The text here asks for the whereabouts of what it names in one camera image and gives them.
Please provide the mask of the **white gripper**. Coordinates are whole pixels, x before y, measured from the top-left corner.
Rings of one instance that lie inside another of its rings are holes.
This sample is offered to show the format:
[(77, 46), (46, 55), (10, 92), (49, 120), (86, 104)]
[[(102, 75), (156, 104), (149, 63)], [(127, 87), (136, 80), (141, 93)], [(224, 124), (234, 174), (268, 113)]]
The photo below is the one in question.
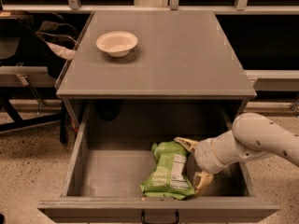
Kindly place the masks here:
[(201, 196), (211, 184), (214, 175), (226, 168), (216, 155), (212, 146), (212, 138), (195, 141), (188, 138), (176, 137), (175, 141), (183, 145), (189, 152), (194, 150), (197, 165), (202, 170), (193, 176), (193, 186), (196, 196)]

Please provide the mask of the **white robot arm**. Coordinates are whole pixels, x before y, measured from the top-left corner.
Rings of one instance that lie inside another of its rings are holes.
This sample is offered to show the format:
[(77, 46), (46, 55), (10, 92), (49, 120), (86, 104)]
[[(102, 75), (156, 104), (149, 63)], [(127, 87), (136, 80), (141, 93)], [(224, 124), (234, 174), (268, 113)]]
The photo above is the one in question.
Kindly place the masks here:
[(236, 162), (277, 155), (299, 166), (299, 136), (256, 113), (239, 115), (232, 129), (217, 137), (202, 141), (176, 137), (175, 141), (193, 154), (200, 168), (193, 177), (196, 196), (205, 192), (215, 174)]

